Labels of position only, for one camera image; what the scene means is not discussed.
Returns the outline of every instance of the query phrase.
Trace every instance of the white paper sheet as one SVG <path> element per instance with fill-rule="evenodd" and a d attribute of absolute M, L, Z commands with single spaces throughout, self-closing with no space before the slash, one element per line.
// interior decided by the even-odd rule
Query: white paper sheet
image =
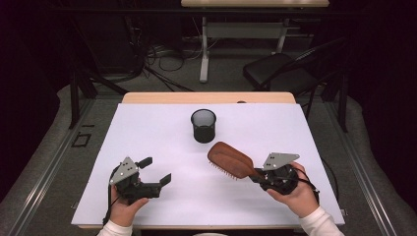
<path fill-rule="evenodd" d="M 201 108 L 217 117 L 208 144 L 193 138 L 190 117 Z M 344 224 L 300 106 L 279 103 L 119 104 L 72 224 L 100 226 L 111 171 L 126 156 L 134 161 L 152 156 L 153 164 L 140 170 L 142 181 L 158 182 L 168 173 L 172 181 L 137 213 L 135 226 L 298 227 L 297 216 L 258 184 L 233 180 L 209 164 L 207 153 L 220 141 L 250 156 L 255 167 L 270 152 L 300 154 L 297 162 L 320 190 L 321 205 L 336 224 Z"/>

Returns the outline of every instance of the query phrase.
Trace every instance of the black mesh cup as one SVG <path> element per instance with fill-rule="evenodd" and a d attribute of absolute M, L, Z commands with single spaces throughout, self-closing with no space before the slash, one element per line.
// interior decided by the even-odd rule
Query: black mesh cup
<path fill-rule="evenodd" d="M 211 142 L 215 137 L 215 114 L 207 109 L 200 109 L 191 116 L 194 139 L 202 144 Z"/>

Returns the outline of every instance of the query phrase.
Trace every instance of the person's hand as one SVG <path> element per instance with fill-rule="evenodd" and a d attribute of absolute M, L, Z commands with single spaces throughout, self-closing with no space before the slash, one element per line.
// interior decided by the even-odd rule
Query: person's hand
<path fill-rule="evenodd" d="M 132 225 L 136 212 L 148 201 L 146 198 L 139 199 L 129 206 L 127 200 L 118 198 L 116 186 L 112 185 L 111 202 L 114 204 L 111 207 L 110 220 L 119 226 L 129 227 Z"/>
<path fill-rule="evenodd" d="M 305 172 L 304 166 L 299 163 L 293 161 L 290 164 Z M 297 173 L 300 179 L 307 180 L 307 177 L 301 171 L 297 171 Z M 298 181 L 297 187 L 289 195 L 281 195 L 279 192 L 272 189 L 267 189 L 267 192 L 275 200 L 287 205 L 300 218 L 304 218 L 319 207 L 312 188 L 301 181 Z"/>

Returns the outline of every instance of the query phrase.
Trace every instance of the black chair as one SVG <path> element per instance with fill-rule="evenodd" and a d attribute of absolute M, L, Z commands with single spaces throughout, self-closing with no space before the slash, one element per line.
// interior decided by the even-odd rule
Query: black chair
<path fill-rule="evenodd" d="M 335 56 L 347 43 L 345 37 L 313 47 L 293 59 L 284 53 L 276 53 L 243 68 L 245 78 L 254 90 L 289 91 L 295 97 L 310 93 L 305 113 L 310 114 L 317 86 L 337 78 L 343 67 L 337 65 Z"/>

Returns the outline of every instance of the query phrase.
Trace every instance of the gray floor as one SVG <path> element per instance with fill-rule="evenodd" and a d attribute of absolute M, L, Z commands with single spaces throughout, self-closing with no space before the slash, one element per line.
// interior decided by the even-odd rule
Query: gray floor
<path fill-rule="evenodd" d="M 305 39 L 288 38 L 284 51 L 297 54 Z M 251 90 L 242 76 L 246 63 L 268 55 L 270 41 L 220 40 L 210 50 L 208 83 L 199 83 L 200 58 L 186 60 L 180 70 L 163 72 L 156 61 L 152 68 L 195 91 Z M 176 68 L 180 62 L 166 57 L 162 67 Z M 131 91 L 169 91 L 156 77 L 143 73 L 119 84 Z M 69 88 L 59 92 L 61 107 L 54 124 L 33 155 L 25 171 L 0 206 L 0 235 L 94 235 L 94 231 L 71 225 L 71 206 L 80 199 L 116 105 L 121 96 L 96 85 L 99 97 L 82 99 L 82 120 L 68 130 L 71 119 Z M 396 194 L 372 156 L 361 108 L 349 98 L 348 133 L 335 123 L 333 103 L 315 100 L 309 126 L 322 158 L 335 172 L 339 204 L 346 209 L 345 235 L 414 235 L 415 212 Z M 91 134 L 88 147 L 71 147 L 78 133 Z M 330 182 L 335 182 L 328 171 Z"/>

